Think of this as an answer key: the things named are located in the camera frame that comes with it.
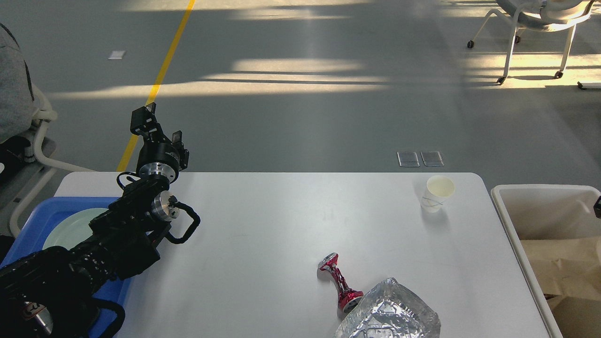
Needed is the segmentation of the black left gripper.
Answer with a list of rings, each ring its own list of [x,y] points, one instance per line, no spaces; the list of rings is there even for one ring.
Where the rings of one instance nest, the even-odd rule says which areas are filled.
[[[187,169],[190,153],[183,144],[183,133],[174,132],[171,143],[166,143],[167,137],[156,118],[156,102],[131,112],[130,131],[144,141],[138,156],[137,176],[160,175],[172,183],[179,171]]]

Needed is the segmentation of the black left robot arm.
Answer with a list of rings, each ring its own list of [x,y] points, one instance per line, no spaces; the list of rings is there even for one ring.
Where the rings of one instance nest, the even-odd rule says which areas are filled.
[[[141,274],[160,259],[162,240],[185,243],[200,225],[197,212],[169,192],[188,166],[182,132],[165,136],[154,102],[133,111],[130,130],[144,140],[137,170],[121,186],[122,197],[90,221],[92,235],[72,249],[51,246],[2,268],[3,338],[87,338],[103,309],[116,316],[100,336],[114,337],[124,308],[96,292]]]

